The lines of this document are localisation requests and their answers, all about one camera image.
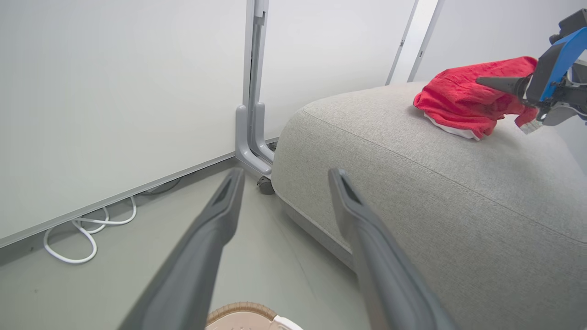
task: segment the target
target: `white cable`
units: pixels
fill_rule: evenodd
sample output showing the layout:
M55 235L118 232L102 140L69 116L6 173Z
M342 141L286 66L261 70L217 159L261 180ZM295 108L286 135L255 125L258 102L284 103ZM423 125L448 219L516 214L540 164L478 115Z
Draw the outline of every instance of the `white cable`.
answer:
M130 216L130 218L124 220L124 221L110 221L110 214L108 213L108 210L106 209L106 207L103 207L102 210L104 210L104 213L106 215L106 219L105 220L94 220L94 219L85 219L85 218L77 218L75 220L72 220L72 224L82 233L84 234L88 240L90 240L90 243L92 245L92 253L90 255L88 255L86 258L83 259L69 259L66 258L62 255L60 255L59 253L55 252L53 249L50 248L49 246L49 234L51 233L51 231L53 230L53 228L49 228L47 229L47 231L45 231L45 236L43 237L43 245L45 246L45 250L47 250L47 252L54 256L55 258L66 262L68 264L83 264L84 262L88 262L90 261L98 252L98 246L96 245L96 241L94 240L94 238L92 237L91 234L96 234L98 232L100 232L102 229L104 229L104 227L107 224L110 225L123 225L123 224L127 224L131 221L133 221L134 217L137 215L137 203L134 202L134 197L130 196L130 201L133 203L133 215ZM82 222L88 222L88 223L95 223L95 224L102 224L100 227L94 229L94 230L85 230L82 227Z

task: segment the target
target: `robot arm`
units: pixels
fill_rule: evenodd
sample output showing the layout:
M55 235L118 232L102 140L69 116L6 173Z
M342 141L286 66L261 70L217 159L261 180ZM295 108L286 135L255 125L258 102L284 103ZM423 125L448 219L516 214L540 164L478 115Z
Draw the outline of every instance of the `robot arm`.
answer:
M559 23L561 33L538 59L528 77L479 77L477 83L516 95L538 108L537 120L554 126L578 115L587 122L587 62L578 60L587 49L587 9Z

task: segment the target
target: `whiteboard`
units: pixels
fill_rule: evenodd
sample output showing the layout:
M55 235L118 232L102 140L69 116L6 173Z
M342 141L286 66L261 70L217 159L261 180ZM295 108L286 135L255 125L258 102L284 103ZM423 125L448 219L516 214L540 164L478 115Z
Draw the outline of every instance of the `whiteboard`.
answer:
M265 138L302 106L385 85L413 0L271 0L259 101Z
M0 2L0 241L233 152L245 13L242 0Z

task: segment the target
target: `caster wheel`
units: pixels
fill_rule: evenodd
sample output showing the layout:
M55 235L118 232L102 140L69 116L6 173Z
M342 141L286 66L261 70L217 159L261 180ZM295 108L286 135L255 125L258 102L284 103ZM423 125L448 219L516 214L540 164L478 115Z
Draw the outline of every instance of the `caster wheel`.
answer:
M259 190L263 195L275 194L275 190L273 190L273 185L271 184L271 179L268 177L261 177L259 181L257 181L257 187L259 187Z

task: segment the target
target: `gray sofa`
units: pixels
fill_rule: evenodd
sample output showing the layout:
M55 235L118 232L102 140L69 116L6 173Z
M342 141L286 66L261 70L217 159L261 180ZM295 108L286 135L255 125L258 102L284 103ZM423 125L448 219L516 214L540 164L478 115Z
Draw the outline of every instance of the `gray sofa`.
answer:
M480 142L413 107L425 83L315 101L283 130L272 182L290 217L353 268L327 169L345 169L463 329L587 325L587 178L554 128L500 120Z

